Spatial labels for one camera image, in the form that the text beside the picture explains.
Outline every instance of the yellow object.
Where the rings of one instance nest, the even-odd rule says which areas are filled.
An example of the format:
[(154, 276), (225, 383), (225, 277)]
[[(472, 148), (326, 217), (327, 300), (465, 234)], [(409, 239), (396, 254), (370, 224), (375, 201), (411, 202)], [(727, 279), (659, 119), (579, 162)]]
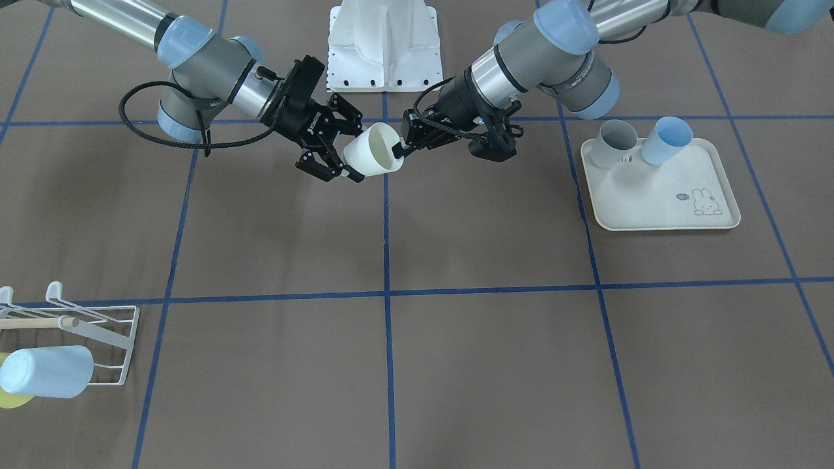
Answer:
[[(3, 362), (6, 361), (8, 357), (8, 353), (0, 353), (0, 366), (3, 365)], [(32, 396), (25, 396), (23, 394), (9, 394), (0, 387), (0, 408), (2, 409), (13, 409), (15, 407), (20, 407), (23, 404), (32, 400)]]

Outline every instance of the cartoon rabbit print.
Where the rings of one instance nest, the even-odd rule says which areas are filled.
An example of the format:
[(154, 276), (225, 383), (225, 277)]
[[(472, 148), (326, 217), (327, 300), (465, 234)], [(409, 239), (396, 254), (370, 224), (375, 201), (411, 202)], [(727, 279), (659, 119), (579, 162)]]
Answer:
[(716, 198), (712, 196), (712, 191), (709, 189), (695, 189), (692, 191), (692, 198), (695, 200), (695, 214), (703, 215), (721, 215), (724, 212), (718, 206)]

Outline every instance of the wooden dowel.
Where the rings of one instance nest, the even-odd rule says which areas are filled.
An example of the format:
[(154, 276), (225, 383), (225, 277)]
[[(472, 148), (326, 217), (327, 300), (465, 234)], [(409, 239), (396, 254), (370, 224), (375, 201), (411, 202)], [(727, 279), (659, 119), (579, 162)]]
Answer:
[(59, 318), (0, 319), (0, 329), (57, 329), (59, 325), (75, 327), (78, 323), (78, 318), (71, 318), (69, 316)]

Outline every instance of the white tray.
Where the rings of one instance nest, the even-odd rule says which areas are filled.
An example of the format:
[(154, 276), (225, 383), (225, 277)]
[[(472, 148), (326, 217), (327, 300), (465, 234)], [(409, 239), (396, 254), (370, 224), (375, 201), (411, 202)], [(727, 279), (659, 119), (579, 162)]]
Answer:
[(609, 231), (732, 229), (741, 212), (715, 145), (693, 139), (660, 166), (640, 157), (640, 139), (632, 154), (611, 169), (590, 161), (594, 139), (582, 144), (596, 222)]

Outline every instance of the robotic arm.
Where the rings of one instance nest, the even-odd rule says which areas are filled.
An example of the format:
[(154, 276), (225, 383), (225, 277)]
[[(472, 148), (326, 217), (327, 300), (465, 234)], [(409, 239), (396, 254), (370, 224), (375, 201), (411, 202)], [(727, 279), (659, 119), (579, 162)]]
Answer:
[[(595, 53), (598, 43), (621, 43), (649, 24), (669, 16), (708, 12), (768, 31), (801, 33), (826, 12), (834, 0), (550, 0), (527, 21), (504, 25), (493, 48), (462, 74), (438, 83), (438, 101), (423, 113), (420, 95), (404, 112), (405, 145), (394, 153), (405, 157), (469, 139), (470, 152), (500, 162), (515, 155), (523, 136), (510, 116), (521, 108), (519, 96), (538, 88), (562, 102), (580, 119), (608, 113), (620, 95), (620, 84)], [(483, 124), (486, 131), (470, 131)]]
[[(0, 8), (18, 0), (0, 0)], [(249, 38), (221, 38), (191, 17), (172, 13), (144, 0), (39, 0), (92, 19), (116, 33), (154, 51), (171, 70), (170, 83), (146, 83), (135, 88), (120, 104), (125, 123), (141, 136), (157, 143), (210, 150), (252, 143), (211, 144), (212, 119), (227, 106), (239, 108), (272, 131), (297, 143), (303, 153), (296, 167), (329, 181), (344, 175), (356, 182), (364, 176), (337, 154), (334, 141), (340, 134), (362, 133), (362, 113), (334, 93), (326, 104), (311, 98), (324, 65), (306, 56), (296, 60), (285, 78), (264, 64), (264, 55)], [(124, 114), (124, 104), (140, 89), (166, 85), (159, 102), (158, 122), (180, 144), (151, 137), (136, 129)]]

